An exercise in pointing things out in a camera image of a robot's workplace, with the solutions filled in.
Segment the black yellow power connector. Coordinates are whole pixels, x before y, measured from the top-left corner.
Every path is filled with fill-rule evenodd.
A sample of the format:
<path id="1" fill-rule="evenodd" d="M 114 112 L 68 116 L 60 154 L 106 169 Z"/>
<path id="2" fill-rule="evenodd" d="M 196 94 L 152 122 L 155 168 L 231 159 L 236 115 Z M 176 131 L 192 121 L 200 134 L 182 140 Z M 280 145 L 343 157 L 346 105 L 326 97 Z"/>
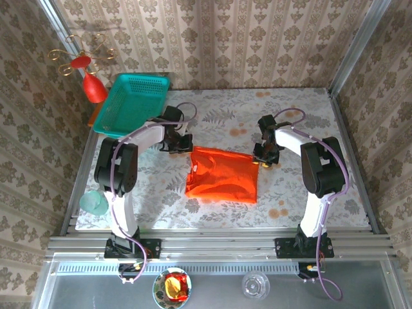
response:
<path id="1" fill-rule="evenodd" d="M 317 267 L 316 263 L 305 263 L 305 262 L 298 262 L 298 277 L 301 279 L 309 279 L 312 280 L 313 278 L 318 278 L 319 273 L 323 273 L 324 269 L 322 268 L 322 264 L 319 264 Z"/>
<path id="2" fill-rule="evenodd" d="M 143 263 L 121 263 L 118 266 L 118 276 L 125 282 L 134 282 L 135 277 L 140 275 Z"/>

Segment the orange wooden board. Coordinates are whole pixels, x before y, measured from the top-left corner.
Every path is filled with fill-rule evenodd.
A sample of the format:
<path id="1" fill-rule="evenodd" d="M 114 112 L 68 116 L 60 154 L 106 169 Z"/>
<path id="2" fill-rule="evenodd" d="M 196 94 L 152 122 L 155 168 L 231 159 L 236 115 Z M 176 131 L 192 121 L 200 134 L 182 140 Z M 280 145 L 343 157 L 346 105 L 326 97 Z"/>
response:
<path id="1" fill-rule="evenodd" d="M 94 125 L 94 123 L 95 123 L 95 121 L 96 121 L 96 119 L 97 119 L 97 117 L 98 117 L 98 114 L 100 113 L 101 108 L 102 108 L 102 104 L 97 104 L 97 105 L 95 106 L 95 109 L 94 109 L 94 111 L 92 112 L 92 114 L 91 114 L 91 116 L 90 116 L 90 118 L 89 118 L 89 120 L 88 120 L 88 126 L 89 126 L 89 127 L 93 127 L 93 125 Z"/>

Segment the red vase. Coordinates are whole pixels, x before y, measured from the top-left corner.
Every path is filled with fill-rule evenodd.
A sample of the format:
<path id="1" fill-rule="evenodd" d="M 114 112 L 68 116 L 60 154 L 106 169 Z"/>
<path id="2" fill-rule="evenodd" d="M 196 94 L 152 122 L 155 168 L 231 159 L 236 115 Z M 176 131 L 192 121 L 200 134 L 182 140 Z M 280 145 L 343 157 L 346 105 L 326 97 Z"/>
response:
<path id="1" fill-rule="evenodd" d="M 91 103 L 99 104 L 104 102 L 108 97 L 108 91 L 102 81 L 97 78 L 96 73 L 88 71 L 91 64 L 91 57 L 86 55 L 78 56 L 71 61 L 71 67 L 84 72 L 83 90 Z"/>

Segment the orange t-shirt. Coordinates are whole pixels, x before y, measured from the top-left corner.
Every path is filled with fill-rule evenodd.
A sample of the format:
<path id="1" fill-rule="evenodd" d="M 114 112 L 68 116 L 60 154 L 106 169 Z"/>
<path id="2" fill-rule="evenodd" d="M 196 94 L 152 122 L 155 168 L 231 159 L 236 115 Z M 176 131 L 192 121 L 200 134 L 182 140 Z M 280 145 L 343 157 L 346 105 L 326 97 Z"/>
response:
<path id="1" fill-rule="evenodd" d="M 252 156 L 208 147 L 194 147 L 185 194 L 189 198 L 256 203 L 259 166 Z"/>

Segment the floral tablecloth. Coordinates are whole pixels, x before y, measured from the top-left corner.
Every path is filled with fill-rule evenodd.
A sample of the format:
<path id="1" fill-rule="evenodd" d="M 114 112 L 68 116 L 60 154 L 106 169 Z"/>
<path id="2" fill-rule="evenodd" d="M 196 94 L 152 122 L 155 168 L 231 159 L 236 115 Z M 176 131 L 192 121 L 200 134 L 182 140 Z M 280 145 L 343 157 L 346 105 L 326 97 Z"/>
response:
<path id="1" fill-rule="evenodd" d="M 261 140 L 258 120 L 274 115 L 296 122 L 317 138 L 340 137 L 330 99 L 323 88 L 170 91 L 166 104 L 181 107 L 194 120 L 188 126 L 196 146 L 250 154 Z M 224 229 L 296 227 L 306 209 L 307 190 L 300 158 L 289 150 L 279 163 L 261 167 L 257 203 L 215 202 L 188 198 L 188 154 L 169 154 L 156 147 L 138 159 L 132 192 L 135 218 L 142 229 Z"/>

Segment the patterned bowl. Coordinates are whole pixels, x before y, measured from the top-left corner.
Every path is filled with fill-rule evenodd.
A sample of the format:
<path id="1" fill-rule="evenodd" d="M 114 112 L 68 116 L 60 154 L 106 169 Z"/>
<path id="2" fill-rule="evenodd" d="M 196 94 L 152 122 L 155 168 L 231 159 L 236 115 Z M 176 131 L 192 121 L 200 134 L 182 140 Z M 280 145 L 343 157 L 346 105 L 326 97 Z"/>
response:
<path id="1" fill-rule="evenodd" d="M 185 303 L 189 299 L 188 297 L 186 301 L 179 303 L 179 302 L 170 301 L 167 298 L 166 293 L 165 293 L 165 277 L 167 274 L 174 273 L 174 272 L 183 273 L 187 275 L 187 283 L 189 287 L 189 297 L 191 295 L 192 282 L 187 272 L 178 267 L 166 268 L 156 277 L 154 284 L 153 284 L 153 299 L 160 309 L 182 309 Z"/>

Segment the teal plastic basket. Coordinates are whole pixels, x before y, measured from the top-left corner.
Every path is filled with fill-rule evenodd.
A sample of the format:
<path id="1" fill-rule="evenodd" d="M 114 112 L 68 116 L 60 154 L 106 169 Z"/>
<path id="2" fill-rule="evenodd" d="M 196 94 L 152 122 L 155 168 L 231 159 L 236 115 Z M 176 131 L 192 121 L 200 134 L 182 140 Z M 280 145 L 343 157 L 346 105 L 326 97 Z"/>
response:
<path id="1" fill-rule="evenodd" d="M 168 77 L 121 73 L 94 122 L 94 132 L 120 138 L 161 115 L 169 85 Z"/>

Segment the clear glass cup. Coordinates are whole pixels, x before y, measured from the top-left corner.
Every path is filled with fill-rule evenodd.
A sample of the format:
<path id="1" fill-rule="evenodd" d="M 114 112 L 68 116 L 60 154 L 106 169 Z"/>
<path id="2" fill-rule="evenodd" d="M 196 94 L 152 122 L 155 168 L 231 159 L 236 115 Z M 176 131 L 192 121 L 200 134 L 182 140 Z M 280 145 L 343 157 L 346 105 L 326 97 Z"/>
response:
<path id="1" fill-rule="evenodd" d="M 257 270 L 245 274 L 241 286 L 243 294 L 251 299 L 264 299 L 270 292 L 268 277 Z"/>

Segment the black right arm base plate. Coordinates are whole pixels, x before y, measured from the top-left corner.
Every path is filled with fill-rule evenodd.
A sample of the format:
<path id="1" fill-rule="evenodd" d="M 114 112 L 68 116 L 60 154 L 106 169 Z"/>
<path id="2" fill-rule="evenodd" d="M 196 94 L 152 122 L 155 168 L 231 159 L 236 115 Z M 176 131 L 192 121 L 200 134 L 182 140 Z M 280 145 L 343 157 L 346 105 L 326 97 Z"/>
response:
<path id="1" fill-rule="evenodd" d="M 317 238 L 298 241 L 296 238 L 276 238 L 275 250 L 279 259 L 315 258 Z M 330 238 L 321 238 L 320 255 L 326 258 L 335 256 Z"/>

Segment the green translucent cup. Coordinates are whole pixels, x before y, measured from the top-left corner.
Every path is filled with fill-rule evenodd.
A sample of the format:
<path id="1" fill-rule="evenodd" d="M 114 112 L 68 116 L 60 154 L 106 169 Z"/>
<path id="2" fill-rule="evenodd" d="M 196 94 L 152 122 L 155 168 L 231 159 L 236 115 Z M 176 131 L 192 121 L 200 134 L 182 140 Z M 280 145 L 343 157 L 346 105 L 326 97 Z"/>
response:
<path id="1" fill-rule="evenodd" d="M 88 191 L 79 200 L 80 208 L 92 215 L 102 216 L 109 209 L 109 203 L 100 191 Z"/>

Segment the grey metal shelf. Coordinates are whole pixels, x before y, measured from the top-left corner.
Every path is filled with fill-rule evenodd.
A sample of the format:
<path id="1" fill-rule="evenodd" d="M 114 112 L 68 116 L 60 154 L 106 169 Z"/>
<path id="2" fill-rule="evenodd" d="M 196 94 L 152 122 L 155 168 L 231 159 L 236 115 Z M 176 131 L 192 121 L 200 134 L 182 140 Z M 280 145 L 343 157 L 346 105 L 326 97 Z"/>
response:
<path id="1" fill-rule="evenodd" d="M 122 283 L 118 275 L 58 276 L 61 262 L 45 264 L 30 309 L 160 309 L 153 299 L 155 275 Z M 322 281 L 294 275 L 269 275 L 264 299 L 247 298 L 245 274 L 188 274 L 191 295 L 182 309 L 412 309 L 397 265 L 382 261 L 328 261 Z"/>

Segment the red yellow wrapped snack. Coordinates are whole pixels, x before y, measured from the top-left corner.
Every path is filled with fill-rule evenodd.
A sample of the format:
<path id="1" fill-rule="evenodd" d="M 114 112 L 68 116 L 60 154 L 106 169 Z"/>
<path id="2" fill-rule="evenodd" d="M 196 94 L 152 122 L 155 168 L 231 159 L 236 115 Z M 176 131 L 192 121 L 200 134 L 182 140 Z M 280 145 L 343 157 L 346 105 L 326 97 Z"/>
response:
<path id="1" fill-rule="evenodd" d="M 189 297 L 187 275 L 183 273 L 170 273 L 165 277 L 165 293 L 170 301 L 184 302 Z"/>

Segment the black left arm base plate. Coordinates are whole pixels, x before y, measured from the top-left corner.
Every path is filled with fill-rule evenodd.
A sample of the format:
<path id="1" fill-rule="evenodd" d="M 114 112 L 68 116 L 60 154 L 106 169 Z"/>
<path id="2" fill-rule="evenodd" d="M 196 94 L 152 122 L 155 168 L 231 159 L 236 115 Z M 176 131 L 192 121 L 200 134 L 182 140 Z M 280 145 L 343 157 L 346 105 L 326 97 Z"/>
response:
<path id="1" fill-rule="evenodd" d="M 160 239 L 142 239 L 141 245 L 146 251 L 148 259 L 160 257 L 162 242 Z M 133 241 L 123 238 L 109 238 L 104 251 L 106 259 L 143 259 L 142 249 Z"/>

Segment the aluminium extrusion frame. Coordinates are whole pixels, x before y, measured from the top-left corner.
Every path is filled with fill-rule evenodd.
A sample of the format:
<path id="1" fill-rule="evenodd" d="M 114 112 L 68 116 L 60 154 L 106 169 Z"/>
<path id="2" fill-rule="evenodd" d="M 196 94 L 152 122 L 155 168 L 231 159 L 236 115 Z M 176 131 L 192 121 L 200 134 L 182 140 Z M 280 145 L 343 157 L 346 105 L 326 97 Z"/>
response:
<path id="1" fill-rule="evenodd" d="M 107 35 L 109 46 L 120 52 L 117 64 L 99 73 L 108 85 L 120 73 L 142 71 L 167 76 L 173 94 L 191 90 L 194 94 L 214 91 L 227 95 L 235 93 L 227 89 L 329 88 L 336 73 L 338 78 L 343 74 L 339 72 L 340 59 L 352 52 L 350 44 L 355 39 L 350 33 L 363 26 L 375 5 L 374 0 L 231 1 L 39 0 L 70 52 L 80 51 L 81 43 L 63 42 L 68 35 L 79 35 L 92 46 L 97 33 Z M 337 101 L 326 101 L 317 102 L 337 117 L 355 185 L 372 225 L 332 227 L 335 259 L 395 259 L 389 236 L 378 232 Z M 274 258 L 275 238 L 293 234 L 295 228 L 280 225 L 217 230 L 152 228 L 143 233 L 167 236 L 162 259 L 216 261 Z"/>

